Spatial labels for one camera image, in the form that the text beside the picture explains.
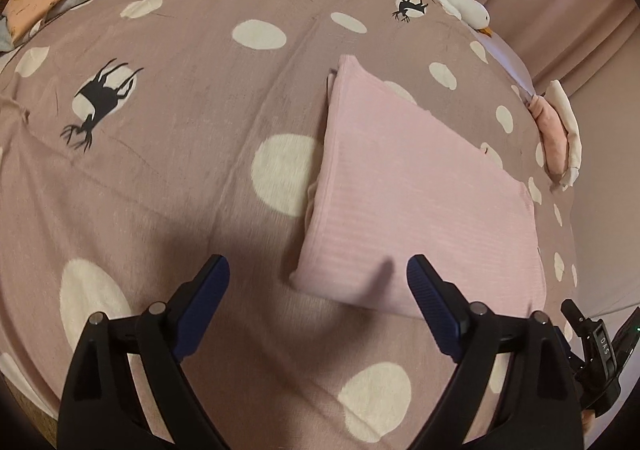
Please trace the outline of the right hand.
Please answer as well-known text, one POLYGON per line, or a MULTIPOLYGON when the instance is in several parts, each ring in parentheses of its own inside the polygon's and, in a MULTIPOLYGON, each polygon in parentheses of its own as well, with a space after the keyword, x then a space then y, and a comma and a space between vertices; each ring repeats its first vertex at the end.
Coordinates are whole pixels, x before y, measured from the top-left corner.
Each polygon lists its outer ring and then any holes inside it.
POLYGON ((596 414, 593 410, 582 410, 582 433, 584 435, 590 432, 595 420, 596 414))

